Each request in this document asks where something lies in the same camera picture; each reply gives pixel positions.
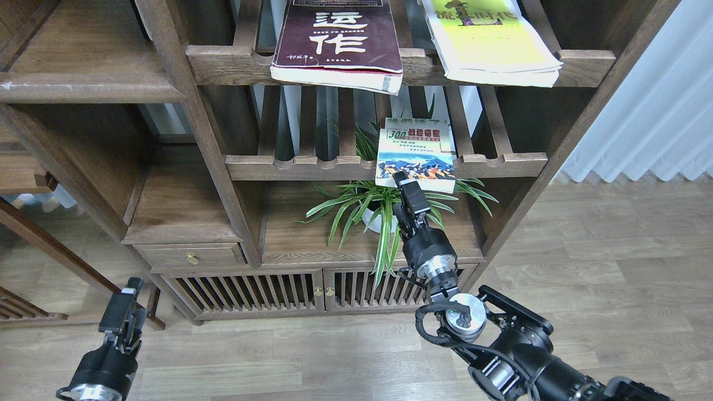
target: spider plant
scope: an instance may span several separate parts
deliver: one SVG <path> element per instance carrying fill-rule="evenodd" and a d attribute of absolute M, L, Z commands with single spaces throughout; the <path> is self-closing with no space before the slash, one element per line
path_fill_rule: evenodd
<path fill-rule="evenodd" d="M 338 128 L 332 122 L 329 123 L 332 124 L 335 129 Z M 376 124 L 371 123 L 371 126 L 376 132 L 379 132 L 379 127 Z M 374 142 L 358 126 L 356 127 L 355 134 L 356 154 L 366 161 L 376 160 L 377 147 Z M 485 208 L 488 214 L 492 216 L 493 214 L 486 204 L 485 199 L 496 203 L 498 200 L 481 189 L 474 188 L 471 184 L 484 187 L 483 182 L 475 178 L 467 180 L 456 179 L 456 187 L 454 191 L 465 193 L 466 195 L 474 197 Z M 372 274 L 376 276 L 374 280 L 374 287 L 379 285 L 384 273 L 395 275 L 393 265 L 396 253 L 399 250 L 401 236 L 399 235 L 399 225 L 394 225 L 393 222 L 393 205 L 401 201 L 399 190 L 397 188 L 378 186 L 374 181 L 369 180 L 349 181 L 347 184 L 332 186 L 334 189 L 338 190 L 337 194 L 332 194 L 326 191 L 315 182 L 312 182 L 312 185 L 317 189 L 317 191 L 329 199 L 309 209 L 307 213 L 305 213 L 305 217 L 309 220 L 300 221 L 298 223 L 312 223 L 320 218 L 323 218 L 332 210 L 337 209 L 337 212 L 334 214 L 334 218 L 332 220 L 332 226 L 329 230 L 327 245 L 332 244 L 337 231 L 340 229 L 340 225 L 343 224 L 341 229 L 341 238 L 339 240 L 339 249 L 341 249 L 344 241 L 347 239 L 347 233 L 353 225 L 356 225 L 359 221 L 364 220 L 366 227 L 364 227 L 363 233 L 365 233 L 366 230 L 369 229 L 369 226 L 379 216 L 381 216 L 381 230 L 379 233 L 379 242 L 376 247 L 374 269 L 372 270 Z M 458 198 L 444 193 L 435 193 L 431 191 L 424 191 L 424 195 L 426 196 L 432 211 L 432 213 L 429 213 L 427 217 L 438 227 L 443 228 L 443 215 L 441 214 L 441 210 L 445 210 L 450 213 L 455 212 L 450 206 L 446 205 L 442 201 L 457 201 Z M 372 207 L 374 214 L 371 215 L 369 221 L 366 222 L 366 219 L 363 219 L 363 217 L 367 208 L 370 206 Z"/>

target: white flower pot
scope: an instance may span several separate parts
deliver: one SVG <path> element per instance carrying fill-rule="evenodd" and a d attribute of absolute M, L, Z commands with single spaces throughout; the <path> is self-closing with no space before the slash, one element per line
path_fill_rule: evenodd
<path fill-rule="evenodd" d="M 373 210 L 366 209 L 364 211 L 363 216 L 361 217 L 361 221 L 364 222 L 364 225 L 369 224 L 369 220 L 371 220 L 371 217 L 374 215 Z M 369 230 L 374 231 L 375 233 L 380 233 L 381 232 L 381 216 L 378 215 L 374 221 L 371 222 L 371 225 L 368 225 L 367 228 Z M 396 232 L 396 226 L 399 224 L 399 220 L 396 219 L 396 216 L 391 217 L 391 232 L 395 233 Z"/>

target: dark red book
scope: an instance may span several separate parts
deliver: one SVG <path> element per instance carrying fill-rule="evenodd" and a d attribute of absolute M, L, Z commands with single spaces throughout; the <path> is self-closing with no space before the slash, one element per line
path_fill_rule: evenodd
<path fill-rule="evenodd" d="M 397 94 L 404 68 L 389 0 L 289 0 L 270 72 Z"/>

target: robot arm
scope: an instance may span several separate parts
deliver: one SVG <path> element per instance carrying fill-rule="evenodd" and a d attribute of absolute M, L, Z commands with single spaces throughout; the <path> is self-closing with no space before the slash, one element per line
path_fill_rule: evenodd
<path fill-rule="evenodd" d="M 625 377 L 604 386 L 578 372 L 552 354 L 550 322 L 487 285 L 479 288 L 478 296 L 461 293 L 456 252 L 442 230 L 429 227 L 426 215 L 431 209 L 421 188 L 404 173 L 394 174 L 394 180 L 401 194 L 394 215 L 408 262 L 400 274 L 417 285 L 422 284 L 408 279 L 407 270 L 425 279 L 430 297 L 430 303 L 416 311 L 416 330 L 465 360 L 471 378 L 491 400 L 514 401 L 528 394 L 535 401 L 671 401 Z M 435 335 L 424 329 L 430 313 L 441 325 Z M 489 346 L 475 344 L 488 321 L 500 328 L 500 335 Z"/>
<path fill-rule="evenodd" d="M 141 328 L 148 311 L 136 307 L 143 279 L 132 277 L 113 294 L 99 322 L 103 344 L 87 352 L 69 386 L 57 390 L 64 401 L 124 401 L 129 393 L 141 348 Z"/>

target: wooden bookshelf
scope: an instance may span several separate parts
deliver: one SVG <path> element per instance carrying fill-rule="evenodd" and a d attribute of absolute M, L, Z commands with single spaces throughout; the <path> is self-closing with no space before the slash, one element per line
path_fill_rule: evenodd
<path fill-rule="evenodd" d="M 230 227 L 198 147 L 159 146 L 123 243 L 240 241 Z"/>
<path fill-rule="evenodd" d="M 230 2 L 136 0 L 153 41 L 143 37 L 129 1 L 3 5 L 0 11 L 17 20 L 0 21 L 0 122 L 196 324 L 413 309 L 399 304 L 408 294 L 363 291 L 373 233 L 357 235 L 355 227 L 339 250 L 326 245 L 328 217 L 293 223 L 322 198 L 305 181 L 370 179 L 375 165 L 356 155 L 354 98 L 344 88 L 338 90 L 339 155 L 318 157 L 323 143 L 310 86 L 301 88 L 299 153 L 278 154 L 283 83 L 270 78 L 274 49 L 257 47 L 263 1 L 241 1 L 234 19 Z M 456 174 L 482 178 L 500 201 L 492 218 L 465 201 L 455 215 L 444 215 L 463 264 L 461 287 L 468 290 L 678 0 L 520 0 L 564 67 L 555 88 L 480 87 L 484 112 L 473 136 L 462 83 L 443 76 L 432 48 L 414 45 L 413 4 L 390 3 L 413 117 L 426 114 L 421 86 L 443 86 Z M 251 85 L 266 85 L 262 118 Z M 183 108 L 195 144 L 156 138 L 136 107 L 165 102 Z M 379 122 L 390 116 L 389 97 L 375 96 L 374 110 Z M 201 268 L 186 265 L 187 253 Z M 397 265 L 403 262 L 399 256 Z M 339 302 L 329 293 L 340 294 Z"/>

